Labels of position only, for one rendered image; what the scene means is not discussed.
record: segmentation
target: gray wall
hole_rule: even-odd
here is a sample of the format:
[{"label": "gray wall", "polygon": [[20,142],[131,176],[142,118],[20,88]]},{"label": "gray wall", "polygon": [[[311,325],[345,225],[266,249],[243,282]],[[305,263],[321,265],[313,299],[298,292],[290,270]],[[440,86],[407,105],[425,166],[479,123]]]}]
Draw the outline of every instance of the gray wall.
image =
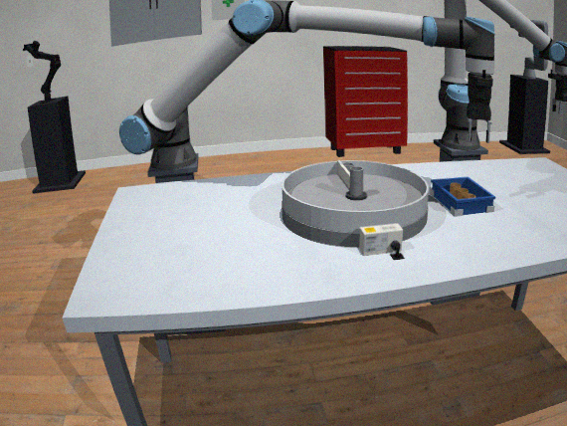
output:
[{"label": "gray wall", "polygon": [[[301,4],[443,16],[443,1],[302,0]],[[510,0],[526,16],[553,27],[553,0]],[[496,75],[492,99],[494,132],[505,132],[509,75],[521,74],[531,52],[526,40],[478,1],[469,16],[496,25]],[[33,167],[27,106],[43,98],[49,63],[35,60],[24,44],[61,56],[54,98],[68,96],[78,161],[122,156],[137,162],[118,138],[121,121],[154,98],[191,61],[204,37],[226,21],[213,21],[203,0],[203,35],[110,46],[107,1],[3,0],[0,3],[0,173]],[[392,46],[408,50],[409,131],[441,134],[445,114],[437,101],[443,50],[420,42],[300,30],[267,34],[189,107],[192,142],[200,146],[324,136],[322,47]]]},{"label": "gray wall", "polygon": [[[556,40],[567,40],[567,2],[555,0],[554,14],[554,38]],[[551,98],[555,96],[555,83],[551,84]],[[549,107],[549,139],[560,146],[567,148],[567,108],[561,113],[552,112]]]}]

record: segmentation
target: tabletop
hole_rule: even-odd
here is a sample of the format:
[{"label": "tabletop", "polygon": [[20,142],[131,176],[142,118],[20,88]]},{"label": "tabletop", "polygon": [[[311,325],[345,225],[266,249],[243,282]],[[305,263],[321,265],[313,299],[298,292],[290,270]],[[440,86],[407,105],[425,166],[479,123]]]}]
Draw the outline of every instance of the tabletop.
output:
[{"label": "tabletop", "polygon": [[67,332],[305,320],[567,272],[567,169],[547,158],[399,164],[468,176],[491,213],[436,201],[404,260],[305,240],[282,223],[288,173],[119,188],[64,313]]}]

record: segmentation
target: wooden floor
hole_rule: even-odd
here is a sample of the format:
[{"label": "wooden floor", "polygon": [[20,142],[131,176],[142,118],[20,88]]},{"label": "wooden floor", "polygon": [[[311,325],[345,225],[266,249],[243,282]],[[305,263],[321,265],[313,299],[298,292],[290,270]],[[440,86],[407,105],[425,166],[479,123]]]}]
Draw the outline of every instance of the wooden floor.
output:
[{"label": "wooden floor", "polygon": [[[483,160],[520,157],[483,146]],[[546,147],[567,167],[567,151]],[[439,149],[344,159],[438,161]],[[202,157],[196,177],[331,160],[326,148]],[[0,183],[0,426],[125,424],[95,337],[67,334],[62,315],[116,188],[153,184],[147,167],[88,170],[76,189],[42,194],[37,178]],[[150,426],[567,425],[567,279],[531,283],[522,312],[512,295],[179,336],[166,366],[150,336],[120,340]]]}]

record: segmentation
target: blue joint cap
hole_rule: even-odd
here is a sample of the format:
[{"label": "blue joint cap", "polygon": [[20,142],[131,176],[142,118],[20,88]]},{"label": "blue joint cap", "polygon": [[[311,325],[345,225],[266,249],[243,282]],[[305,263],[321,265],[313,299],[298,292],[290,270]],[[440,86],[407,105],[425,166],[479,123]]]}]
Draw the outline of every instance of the blue joint cap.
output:
[{"label": "blue joint cap", "polygon": [[567,44],[563,42],[555,42],[549,48],[549,59],[553,62],[561,62],[565,59],[565,48]]},{"label": "blue joint cap", "polygon": [[465,18],[465,20],[494,34],[494,23],[492,21],[479,18]]},{"label": "blue joint cap", "polygon": [[435,18],[424,16],[422,37],[424,45],[435,46],[437,43],[437,23],[435,22]]},{"label": "blue joint cap", "polygon": [[274,9],[264,0],[249,0],[236,8],[233,24],[241,33],[257,36],[266,32],[274,21]]},{"label": "blue joint cap", "polygon": [[447,96],[461,104],[469,103],[469,87],[467,85],[448,85]]},{"label": "blue joint cap", "polygon": [[151,134],[139,116],[130,115],[120,125],[122,145],[132,154],[143,154],[151,149]]}]

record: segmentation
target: blue plastic crate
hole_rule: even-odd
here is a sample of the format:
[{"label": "blue plastic crate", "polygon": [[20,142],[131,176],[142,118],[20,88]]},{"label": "blue plastic crate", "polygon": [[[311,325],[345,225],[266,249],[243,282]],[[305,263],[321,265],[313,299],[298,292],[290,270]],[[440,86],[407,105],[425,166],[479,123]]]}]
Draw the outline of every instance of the blue plastic crate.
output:
[{"label": "blue plastic crate", "polygon": [[[456,198],[449,190],[449,185],[458,182],[463,188],[466,188],[475,198],[466,198],[460,200]],[[451,211],[453,207],[455,211],[463,210],[463,214],[485,213],[490,211],[489,207],[493,207],[496,198],[469,177],[452,177],[449,179],[432,179],[432,188],[434,197]]]}]

